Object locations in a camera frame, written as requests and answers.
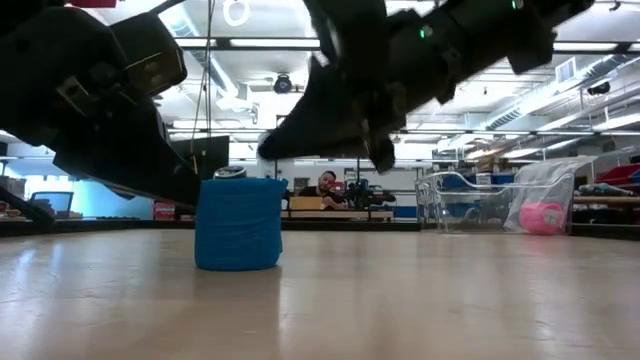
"clear plastic bin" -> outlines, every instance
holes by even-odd
[[[455,181],[445,179],[456,177]],[[500,185],[476,185],[457,172],[440,172],[428,175],[416,182],[418,221],[424,229],[441,231],[489,231],[532,232],[532,217],[528,213],[540,213],[547,217],[555,214],[556,225],[564,230],[569,223],[570,199],[573,193],[575,173],[565,173],[552,182],[536,181]],[[445,183],[458,184],[445,187]],[[516,222],[509,227],[508,221]],[[533,232],[542,233],[544,229]]]

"man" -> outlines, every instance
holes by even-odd
[[[317,186],[307,186],[300,190],[298,196],[321,197],[325,210],[344,210],[342,198],[331,191],[333,183],[336,181],[336,173],[333,171],[325,171],[318,178]]]

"blue cylinder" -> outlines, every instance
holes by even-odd
[[[281,200],[287,182],[209,180],[196,211],[196,266],[248,271],[276,266],[282,252]]]

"security camera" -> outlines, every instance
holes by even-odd
[[[288,94],[292,89],[293,83],[289,79],[289,74],[278,74],[278,78],[273,84],[273,91],[276,94]]]

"pink container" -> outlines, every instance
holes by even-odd
[[[566,221],[565,211],[558,204],[533,203],[520,208],[520,225],[535,235],[562,233]]]

